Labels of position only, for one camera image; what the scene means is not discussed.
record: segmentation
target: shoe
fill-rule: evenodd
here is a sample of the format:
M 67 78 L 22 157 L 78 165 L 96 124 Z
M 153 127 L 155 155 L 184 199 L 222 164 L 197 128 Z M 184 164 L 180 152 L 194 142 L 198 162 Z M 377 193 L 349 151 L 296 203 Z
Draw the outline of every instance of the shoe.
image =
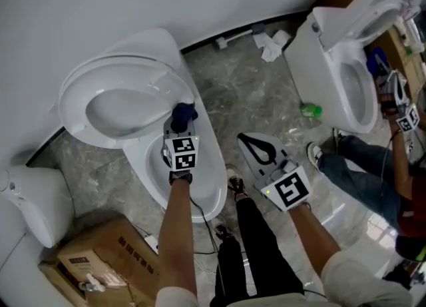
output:
M 232 231 L 226 226 L 225 222 L 219 218 L 213 218 L 212 224 L 214 225 L 214 233 L 221 240 L 224 241 L 226 238 L 234 237 Z
M 310 143 L 306 151 L 308 154 L 308 159 L 311 162 L 311 164 L 313 164 L 316 167 L 318 172 L 321 172 L 319 165 L 320 165 L 320 159 L 323 155 L 323 151 L 317 145 L 315 145 L 315 143 Z
M 337 150 L 339 149 L 339 143 L 340 140 L 344 137 L 347 137 L 347 133 L 341 131 L 340 129 L 333 129 L 333 137 L 334 137 L 334 144 L 335 144 L 335 152 L 337 153 Z
M 247 198 L 246 186 L 244 185 L 240 171 L 232 165 L 227 165 L 226 174 L 228 175 L 228 188 L 232 191 L 234 200 L 238 202 L 242 198 Z

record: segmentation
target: toilet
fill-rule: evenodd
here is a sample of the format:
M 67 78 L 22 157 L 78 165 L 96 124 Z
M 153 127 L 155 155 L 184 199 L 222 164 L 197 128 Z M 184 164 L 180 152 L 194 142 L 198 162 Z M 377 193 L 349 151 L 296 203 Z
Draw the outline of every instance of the toilet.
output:
M 420 2 L 353 0 L 345 9 L 316 7 L 308 15 L 284 56 L 300 98 L 322 107 L 323 123 L 352 133 L 372 130 L 378 104 L 363 48 Z
M 163 126 L 178 103 L 194 103 L 200 137 L 190 193 L 206 220 L 222 210 L 226 167 L 206 109 L 171 34 L 149 29 L 78 66 L 59 95 L 65 128 L 84 143 L 122 149 L 155 201 L 167 207 L 170 168 L 162 158 Z M 192 204 L 192 221 L 204 222 Z
M 56 245 L 73 222 L 73 200 L 59 170 L 11 167 L 0 173 L 0 195 L 21 210 L 35 238 L 47 248 Z

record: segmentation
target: person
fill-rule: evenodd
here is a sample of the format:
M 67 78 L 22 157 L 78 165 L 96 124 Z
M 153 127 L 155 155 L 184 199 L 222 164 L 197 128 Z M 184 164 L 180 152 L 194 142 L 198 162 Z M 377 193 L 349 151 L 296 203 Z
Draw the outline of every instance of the person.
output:
M 225 224 L 219 223 L 215 231 L 222 243 L 211 307 L 411 306 L 408 291 L 398 283 L 375 278 L 366 267 L 348 258 L 308 205 L 300 204 L 289 214 L 327 296 L 327 302 L 308 302 L 304 285 L 282 256 L 274 233 L 248 196 L 241 176 L 235 169 L 227 171 L 257 295 L 250 297 L 247 293 L 239 242 Z M 156 307 L 197 307 L 190 209 L 192 177 L 187 173 L 172 174 L 171 178 L 172 189 L 158 241 Z
M 426 113 L 419 111 L 419 118 L 419 128 L 426 131 Z M 389 127 L 392 151 L 337 131 L 337 154 L 310 143 L 308 158 L 332 183 L 384 217 L 400 235 L 426 238 L 426 173 L 409 164 L 404 136 L 395 120 L 389 120 Z M 365 172 L 350 170 L 345 159 Z

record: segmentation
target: gray tile floor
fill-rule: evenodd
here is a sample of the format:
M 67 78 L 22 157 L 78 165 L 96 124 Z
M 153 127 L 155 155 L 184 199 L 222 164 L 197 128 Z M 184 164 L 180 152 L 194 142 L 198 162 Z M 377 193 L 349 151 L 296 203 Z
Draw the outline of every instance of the gray tile floor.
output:
M 295 33 L 301 22 L 290 21 L 268 26 Z M 301 117 L 300 100 L 283 57 L 273 63 L 261 60 L 251 37 L 233 41 L 223 50 L 208 45 L 185 56 L 198 86 L 226 163 L 238 166 L 248 186 L 252 179 L 236 144 L 239 132 L 257 131 L 280 138 L 294 160 L 304 166 L 314 189 L 310 200 L 316 216 L 324 222 L 342 248 L 354 244 L 367 230 L 371 216 L 364 207 L 332 185 L 316 172 L 306 158 L 306 144 L 322 143 L 331 136 L 331 129 L 317 121 Z M 379 120 L 373 133 L 362 136 L 368 142 L 386 145 L 387 125 Z M 158 236 L 163 211 L 151 198 L 122 151 L 99 149 L 86 145 L 63 133 L 33 163 L 33 166 L 62 170 L 75 202 L 77 219 L 70 236 L 87 225 L 124 214 L 137 227 Z M 301 242 L 287 214 L 262 198 L 253 188 L 250 196 L 256 201 L 279 247 L 302 282 L 309 284 L 314 272 L 304 254 Z M 238 234 L 236 210 L 230 197 L 222 216 Z M 203 224 L 194 225 L 195 250 L 211 252 L 212 245 Z M 198 297 L 201 306 L 208 306 L 214 295 L 215 255 L 196 255 Z M 250 294 L 256 289 L 247 269 Z

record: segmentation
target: sleeve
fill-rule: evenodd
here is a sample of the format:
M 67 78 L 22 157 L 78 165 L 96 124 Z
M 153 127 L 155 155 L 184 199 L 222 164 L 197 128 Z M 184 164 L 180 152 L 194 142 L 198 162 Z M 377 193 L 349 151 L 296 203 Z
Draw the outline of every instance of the sleeve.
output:
M 158 292 L 155 307 L 198 307 L 198 301 L 189 290 L 166 287 Z
M 426 220 L 426 176 L 415 176 L 413 178 L 413 212 L 414 219 Z
M 396 282 L 376 278 L 367 267 L 343 252 L 334 254 L 321 273 L 324 292 L 330 302 L 342 307 L 362 304 L 381 307 L 410 307 L 412 297 Z

